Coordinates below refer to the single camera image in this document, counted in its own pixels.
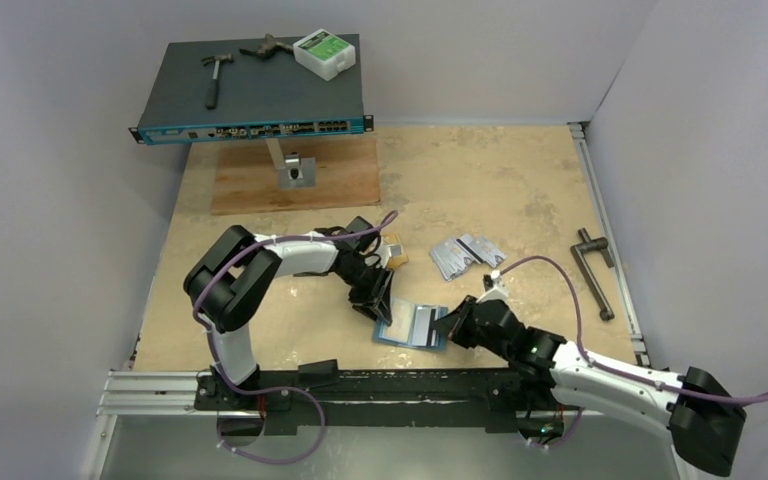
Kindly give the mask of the single white credit card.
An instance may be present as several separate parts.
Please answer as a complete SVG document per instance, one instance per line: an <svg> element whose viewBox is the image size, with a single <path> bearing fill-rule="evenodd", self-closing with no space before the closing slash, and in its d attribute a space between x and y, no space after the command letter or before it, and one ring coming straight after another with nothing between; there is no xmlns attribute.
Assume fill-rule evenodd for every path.
<svg viewBox="0 0 768 480"><path fill-rule="evenodd" d="M422 349L442 349L443 339L433 328L433 324L447 312L446 307L439 305L417 305L408 344Z"/></svg>

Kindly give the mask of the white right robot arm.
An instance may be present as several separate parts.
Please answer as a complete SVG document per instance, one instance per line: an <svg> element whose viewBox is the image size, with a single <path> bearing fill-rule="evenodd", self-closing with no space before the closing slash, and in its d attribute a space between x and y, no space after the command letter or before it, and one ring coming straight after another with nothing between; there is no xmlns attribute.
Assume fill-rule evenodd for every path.
<svg viewBox="0 0 768 480"><path fill-rule="evenodd" d="M502 300L468 296L432 328L463 348L482 347L502 358L533 406L554 400L611 416L665 438L701 471L732 473L747 414L706 370L680 374L582 354L560 335L525 326Z"/></svg>

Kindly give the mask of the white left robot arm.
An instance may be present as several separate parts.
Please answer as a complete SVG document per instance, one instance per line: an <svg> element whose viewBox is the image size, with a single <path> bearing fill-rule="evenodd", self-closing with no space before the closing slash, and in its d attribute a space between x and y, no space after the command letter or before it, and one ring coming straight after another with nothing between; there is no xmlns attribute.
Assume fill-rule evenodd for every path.
<svg viewBox="0 0 768 480"><path fill-rule="evenodd" d="M216 240L186 275L183 290L194 320L206 331L224 401L244 409L257 399L258 382L252 376L259 365L249 323L277 278L335 275L348 286L353 310L391 324L394 272L380 249L381 231L396 216L391 211L378 225L357 216L345 226L285 236L233 225Z"/></svg>

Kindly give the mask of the orange credit card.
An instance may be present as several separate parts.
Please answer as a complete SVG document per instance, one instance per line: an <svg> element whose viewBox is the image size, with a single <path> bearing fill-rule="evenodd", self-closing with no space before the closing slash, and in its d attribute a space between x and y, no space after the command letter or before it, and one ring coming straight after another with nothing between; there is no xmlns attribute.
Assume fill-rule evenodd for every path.
<svg viewBox="0 0 768 480"><path fill-rule="evenodd" d="M384 234L382 240L385 246L382 261L388 269L396 270L409 261L401 238L396 233Z"/></svg>

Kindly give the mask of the blue leather card holder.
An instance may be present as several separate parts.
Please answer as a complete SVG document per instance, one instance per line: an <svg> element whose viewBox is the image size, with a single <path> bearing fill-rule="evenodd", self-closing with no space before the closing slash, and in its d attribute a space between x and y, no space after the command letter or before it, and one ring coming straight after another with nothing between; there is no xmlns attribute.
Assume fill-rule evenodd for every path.
<svg viewBox="0 0 768 480"><path fill-rule="evenodd" d="M390 326L387 326L381 320L378 320L372 336L373 342L424 351L442 351L445 349L446 339L441 335L440 337L443 339L443 348L439 350L422 349L412 347L408 344L413 325L415 307L417 305L431 304L417 304L402 299L393 299L391 305L393 322Z"/></svg>

